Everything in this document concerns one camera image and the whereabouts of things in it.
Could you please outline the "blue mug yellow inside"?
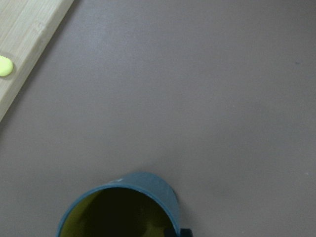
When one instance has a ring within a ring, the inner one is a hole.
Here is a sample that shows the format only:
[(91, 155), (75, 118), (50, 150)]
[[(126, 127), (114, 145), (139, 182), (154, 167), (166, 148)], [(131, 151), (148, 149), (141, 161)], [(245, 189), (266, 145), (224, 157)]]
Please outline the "blue mug yellow inside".
[(75, 200), (62, 217), (58, 237), (179, 237), (174, 190), (148, 172), (124, 175)]

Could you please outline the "yellow plastic knife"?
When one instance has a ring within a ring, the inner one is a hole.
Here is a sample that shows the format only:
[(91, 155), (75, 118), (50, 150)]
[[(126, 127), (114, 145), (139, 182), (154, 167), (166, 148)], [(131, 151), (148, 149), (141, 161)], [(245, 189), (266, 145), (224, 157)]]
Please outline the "yellow plastic knife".
[(13, 71), (13, 63), (12, 61), (4, 56), (0, 56), (0, 76), (6, 77), (7, 75), (11, 74)]

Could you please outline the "bamboo cutting board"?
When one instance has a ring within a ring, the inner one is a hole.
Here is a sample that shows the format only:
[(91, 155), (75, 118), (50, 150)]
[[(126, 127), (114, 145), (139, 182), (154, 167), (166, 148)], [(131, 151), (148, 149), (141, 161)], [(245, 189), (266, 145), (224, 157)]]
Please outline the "bamboo cutting board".
[(0, 54), (13, 63), (0, 78), (0, 116), (4, 117), (56, 29), (71, 0), (2, 0)]

